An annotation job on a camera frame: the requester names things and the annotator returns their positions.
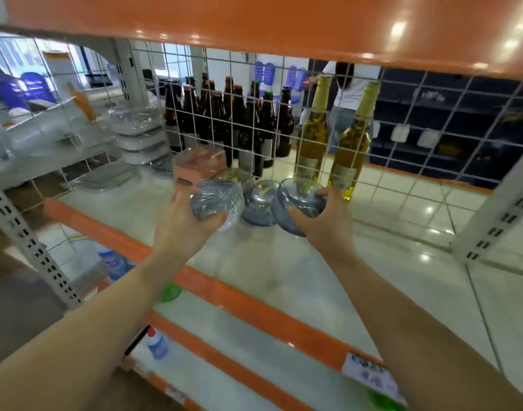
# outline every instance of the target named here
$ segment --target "stack of plastic containers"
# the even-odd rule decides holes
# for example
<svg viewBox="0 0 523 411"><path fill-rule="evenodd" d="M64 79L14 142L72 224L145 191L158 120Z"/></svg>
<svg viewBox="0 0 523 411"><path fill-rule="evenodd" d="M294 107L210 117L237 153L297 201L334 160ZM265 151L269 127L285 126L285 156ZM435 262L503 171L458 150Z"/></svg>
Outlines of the stack of plastic containers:
<svg viewBox="0 0 523 411"><path fill-rule="evenodd" d="M170 152L158 107L117 107L108 115L124 162L144 165Z"/></svg>

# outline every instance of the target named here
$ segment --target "wire grid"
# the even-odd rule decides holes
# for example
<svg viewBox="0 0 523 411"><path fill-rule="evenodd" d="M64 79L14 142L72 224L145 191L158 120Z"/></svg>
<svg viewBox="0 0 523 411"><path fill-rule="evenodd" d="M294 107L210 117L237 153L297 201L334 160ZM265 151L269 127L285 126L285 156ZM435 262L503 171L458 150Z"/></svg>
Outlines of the wire grid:
<svg viewBox="0 0 523 411"><path fill-rule="evenodd" d="M41 59L42 68L41 69L26 69L26 70L35 70L41 72L45 78L52 81L49 86L53 88L57 87L57 83L54 81L55 76L61 75L75 75L78 80L76 88L79 88L83 94L85 94L91 109L94 111L96 116L99 118L98 123L103 119L106 109L112 104L120 103L124 100L120 87L114 89L114 87L108 86L105 83L105 79L102 79L103 88L97 89L85 89L82 83L81 75L90 73L88 70L79 70L77 68L77 63L73 60L72 47L74 45L65 42L67 47L67 52L71 58L71 63L73 65L72 73L54 73L51 72L44 60L41 48L39 47L39 40L34 38L26 38L21 35L15 34L6 34L0 33L0 58L4 62L2 66L3 71L5 70L9 74L15 72L12 69L12 65L9 62L8 58L8 49L5 52L1 40L8 39L12 41L25 41L25 45L28 49L35 47L35 50L30 50L31 57L36 57ZM109 69L105 66L101 66L102 63L107 63L99 54L95 52L92 53L93 63L91 66L92 72L103 72L109 74ZM65 107L63 107L62 101L59 99L60 96L57 90L54 90L52 94L55 96L57 105L55 108L50 108L50 110L61 107L63 113L61 116L65 116L65 121L61 122L61 125L74 126L73 116L69 114ZM72 276L68 277L70 282L76 278L73 274L77 269L85 267L85 262L87 266L93 267L93 265L99 262L99 259L93 252L92 248L87 248L83 243L79 243L83 238L80 237L76 231L73 231L70 228L60 225L59 223L50 224L50 221L43 219L42 213L39 211L43 204L43 201L47 197L58 198L65 193L70 191L70 181L73 179L87 173L91 172L93 169L107 164L109 162L114 162L118 158L118 150L114 148L111 143L111 137L107 137L104 141L101 141L99 144L94 146L82 147L80 141L74 141L72 138L64 138L64 135L61 137L54 138L53 135L47 133L43 126L38 123L37 117L41 116L44 113L50 112L41 111L34 112L30 108L28 101L25 101L27 110L29 111L29 117L35 117L28 121L26 124L29 124L29 128L32 131L37 130L39 137L36 139L39 144L45 144L46 148L50 150L50 147L55 142L65 142L65 147L55 147L52 151L52 154L47 154L44 156L30 156L27 151L20 154L14 154L11 152L9 162L0 170L0 182L3 185L6 185L6 194L9 199L13 202L15 207L23 214L26 220L32 220L34 224L41 224L42 227L37 231L39 235L39 240L44 244L46 251L52 256L54 261L58 264L58 267L64 271L66 274L71 274ZM5 120L5 117L8 115L9 109L4 105L0 106L0 123L8 123L8 120ZM2 128L3 133L8 137L9 133L5 132L7 129ZM7 251L20 258L17 250L14 250L13 247L7 249ZM88 285L93 283L86 283L87 287L81 288L79 284L79 291L81 294L84 294L87 290L90 290Z"/></svg>
<svg viewBox="0 0 523 411"><path fill-rule="evenodd" d="M149 50L147 52L148 56L156 54ZM221 54L217 55L218 57L211 56L206 49L201 56L191 55L187 48L184 52L178 54L165 50L164 55L182 56L187 63L195 58L203 60L208 63L209 79L212 79L211 71L220 75L224 68L228 69L227 75L233 77L235 64L248 66L251 69L251 79L254 79L255 64L232 60L232 54L236 54L235 52L227 51L227 59L222 59ZM273 85L284 85L284 73L289 70L285 62L286 57L282 57L282 61L274 63L281 74L280 84L274 81ZM325 74L314 70L316 63L316 60L311 61L307 69L308 76ZM188 67L187 75L179 75L179 83L183 84L185 76L190 75L193 75L193 69ZM354 77L374 80L356 74ZM381 129L379 136L372 140L370 151L362 153L357 150L357 153L366 154L367 158L352 197L352 214L358 220L369 224L447 247L453 235L462 230L472 214L491 194L491 190L501 182L506 171L523 153L522 136L509 136L506 132L496 129L503 117L523 111L523 83L393 68L381 69L378 80L382 85L374 118L380 122ZM197 93L203 90L200 83L196 82ZM216 81L216 85L222 84L223 81ZM249 88L243 86L243 101L248 96ZM309 105L314 92L315 87L310 85L308 89L301 92L293 91L292 94L300 95L301 99L307 97L306 104ZM278 111L280 103L272 101L272 106ZM308 106L301 105L301 110L306 108L309 111ZM204 120L207 121L203 126L211 130L209 134L212 138L208 143L221 147L215 142L214 119L210 116L194 115L194 133L183 132L179 123L177 131L169 127L167 130L194 138L195 143L200 144L199 134L203 133L200 133L197 124ZM231 132L236 128L247 128L235 123L232 116L230 122L224 123L231 125ZM397 126L406 125L410 129L408 138L415 140L422 131L434 130L438 141L430 148L418 147L415 143L411 144L411 141L393 141L391 131ZM329 127L329 131L330 136L336 135L332 133L332 127ZM301 128L296 127L290 141L294 144L299 135ZM446 142L460 148L460 154L446 155L443 150ZM276 144L273 142L273 155L275 148ZM505 165L507 170L492 172L477 168L475 163L484 159L488 150L492 164ZM511 150L513 157L508 156ZM253 146L251 153L253 156L261 156ZM289 157L274 158L273 166L264 170L262 178L280 181L293 176L295 154L296 150L292 149ZM326 153L320 171L320 183L323 186L326 186L332 164L333 156ZM236 160L233 161L233 166L237 166Z"/></svg>

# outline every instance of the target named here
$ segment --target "pink box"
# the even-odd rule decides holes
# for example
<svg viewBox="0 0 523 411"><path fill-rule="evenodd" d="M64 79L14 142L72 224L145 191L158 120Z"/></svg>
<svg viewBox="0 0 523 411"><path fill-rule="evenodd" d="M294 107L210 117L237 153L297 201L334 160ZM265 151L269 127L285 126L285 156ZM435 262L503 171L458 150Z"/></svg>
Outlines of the pink box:
<svg viewBox="0 0 523 411"><path fill-rule="evenodd" d="M220 148L186 148L174 157L174 178L187 180L194 185L226 168L225 151Z"/></svg>

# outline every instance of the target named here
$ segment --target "person's left hand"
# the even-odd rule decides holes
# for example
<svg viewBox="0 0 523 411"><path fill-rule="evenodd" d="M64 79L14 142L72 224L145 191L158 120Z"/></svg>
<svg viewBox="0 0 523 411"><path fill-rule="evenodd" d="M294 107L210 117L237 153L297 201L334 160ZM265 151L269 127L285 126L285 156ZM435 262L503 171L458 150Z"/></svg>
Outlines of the person's left hand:
<svg viewBox="0 0 523 411"><path fill-rule="evenodd" d="M204 221L195 218L189 202L197 193L193 186L176 183L176 193L157 223L153 255L168 262L186 263L208 238L224 224L229 212L217 213Z"/></svg>

